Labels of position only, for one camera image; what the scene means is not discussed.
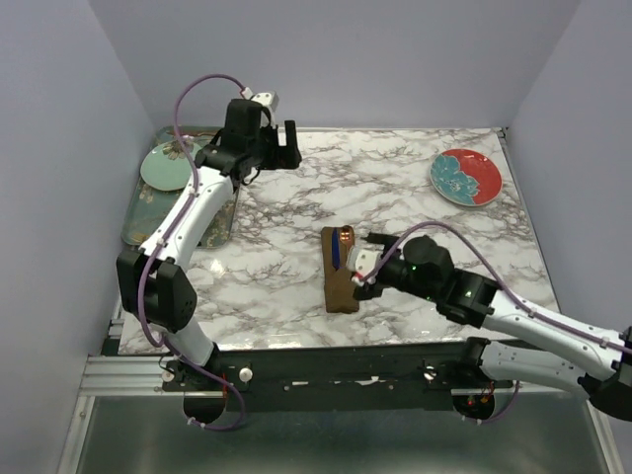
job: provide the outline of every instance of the gray wall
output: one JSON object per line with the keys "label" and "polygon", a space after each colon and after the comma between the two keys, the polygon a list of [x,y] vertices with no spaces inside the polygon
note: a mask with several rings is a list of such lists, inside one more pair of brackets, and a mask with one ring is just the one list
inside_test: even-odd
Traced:
{"label": "gray wall", "polygon": [[[508,125],[577,0],[90,0],[154,124],[208,72],[307,126]],[[223,123],[229,84],[183,122]]]}
{"label": "gray wall", "polygon": [[[619,329],[632,325],[631,24],[629,0],[583,2],[510,135],[562,309]],[[632,424],[613,428],[632,472]]]}
{"label": "gray wall", "polygon": [[152,126],[85,0],[0,2],[0,472],[56,469]]}

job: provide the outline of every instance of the marble tabletop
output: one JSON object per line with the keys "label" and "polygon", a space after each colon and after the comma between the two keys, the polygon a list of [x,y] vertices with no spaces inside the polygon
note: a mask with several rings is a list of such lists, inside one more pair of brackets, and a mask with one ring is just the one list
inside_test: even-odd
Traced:
{"label": "marble tabletop", "polygon": [[[223,350],[368,346],[506,338],[459,326],[433,306],[394,289],[354,314],[328,314],[320,231],[352,225],[399,234],[440,220],[469,238],[517,293],[557,309],[544,264],[500,140],[491,129],[299,131],[295,171],[264,172],[242,190],[230,241],[195,251],[188,277],[202,329]],[[450,148],[486,155],[503,176],[501,195],[483,207],[458,207],[430,182],[433,158]],[[452,235],[429,234],[455,264],[486,275]],[[152,354],[140,326],[124,314],[120,354]]]}

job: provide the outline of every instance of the white knob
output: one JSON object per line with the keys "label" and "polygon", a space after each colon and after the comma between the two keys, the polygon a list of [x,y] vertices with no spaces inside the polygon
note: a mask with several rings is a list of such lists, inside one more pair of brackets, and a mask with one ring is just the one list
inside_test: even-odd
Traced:
{"label": "white knob", "polygon": [[250,367],[244,367],[239,371],[239,379],[246,383],[253,379],[253,371]]}
{"label": "white knob", "polygon": [[167,370],[162,371],[163,382],[171,382],[174,378],[176,378],[176,376],[173,373],[168,372]]}

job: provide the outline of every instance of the green floral tray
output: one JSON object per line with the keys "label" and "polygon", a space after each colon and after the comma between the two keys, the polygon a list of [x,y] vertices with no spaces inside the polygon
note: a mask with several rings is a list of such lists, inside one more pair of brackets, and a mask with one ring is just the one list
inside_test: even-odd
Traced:
{"label": "green floral tray", "polygon": [[[201,146],[205,146],[218,130],[219,127],[182,127],[182,133],[191,136]],[[152,148],[174,139],[174,131],[171,126],[161,128],[156,133]],[[125,223],[120,234],[123,242],[137,247],[149,238],[164,218],[167,217],[181,192],[182,190],[173,192],[158,191],[147,185],[139,177],[136,190],[127,208]],[[217,212],[215,218],[208,225],[199,243],[200,248],[212,249],[228,241],[233,226],[238,193],[235,194],[233,200],[227,202]]]}

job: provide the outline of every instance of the white robotic arm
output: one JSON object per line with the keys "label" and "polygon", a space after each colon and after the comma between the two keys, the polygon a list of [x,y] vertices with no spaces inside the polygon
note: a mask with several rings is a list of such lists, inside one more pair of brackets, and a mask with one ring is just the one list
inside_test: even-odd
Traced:
{"label": "white robotic arm", "polygon": [[[474,250],[449,226],[425,224],[419,227],[453,231]],[[479,347],[470,362],[491,380],[559,388],[589,398],[613,417],[632,421],[631,329],[618,333],[581,323],[512,293],[495,272],[493,280],[456,269],[447,249],[428,236],[411,239],[400,250],[397,246],[405,237],[369,234],[367,241],[384,250],[350,251],[347,267],[355,274],[357,299],[378,297],[393,287],[433,302],[440,314],[458,324],[514,336],[536,349],[471,338]]]}
{"label": "white robotic arm", "polygon": [[[244,88],[242,96],[230,102],[225,126],[197,154],[197,175],[165,220],[138,250],[125,250],[117,260],[123,308],[138,317],[141,292],[147,327],[198,366],[206,366],[216,351],[194,315],[197,296],[185,275],[198,242],[237,188],[254,181],[246,182],[252,172],[256,178],[262,170],[295,169],[301,161],[293,121],[285,122],[286,144],[278,144],[277,93],[252,95]],[[141,284],[147,265],[151,269]]]}

